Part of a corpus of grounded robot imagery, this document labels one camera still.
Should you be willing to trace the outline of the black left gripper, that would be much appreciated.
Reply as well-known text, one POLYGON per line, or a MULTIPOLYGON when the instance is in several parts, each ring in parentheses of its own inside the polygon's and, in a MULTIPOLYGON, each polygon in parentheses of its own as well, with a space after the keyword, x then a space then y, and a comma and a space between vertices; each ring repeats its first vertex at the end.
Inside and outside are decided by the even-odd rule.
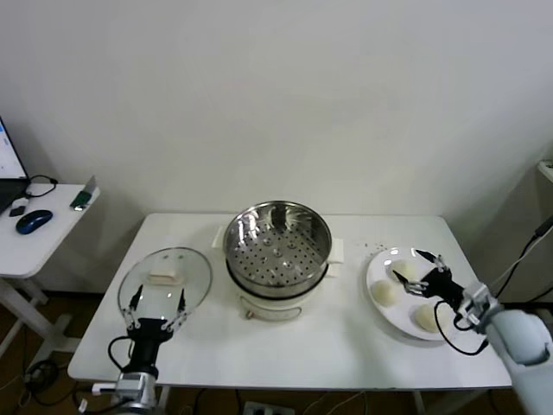
POLYGON ((143 285, 138 286, 137 291, 130 298, 130 303, 122 309, 128 336, 134 346, 127 368, 152 368, 156 364, 159 348, 164 342, 173 337, 173 332, 178 330, 187 320, 185 289, 177 304, 175 316, 169 320, 155 318, 137 318, 135 312, 142 298, 143 285))

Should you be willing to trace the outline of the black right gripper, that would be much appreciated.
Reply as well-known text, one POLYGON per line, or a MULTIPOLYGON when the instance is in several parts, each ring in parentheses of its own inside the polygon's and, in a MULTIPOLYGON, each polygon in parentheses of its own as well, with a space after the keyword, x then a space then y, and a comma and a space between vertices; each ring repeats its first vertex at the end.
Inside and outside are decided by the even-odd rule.
POLYGON ((416 253, 434 265, 421 282, 411 282, 401 273, 393 271, 404 290, 411 295, 423 295, 426 298, 439 297, 453 310, 459 309, 463 301, 464 288, 453 280, 451 270, 445 264, 442 255, 416 249, 416 253))

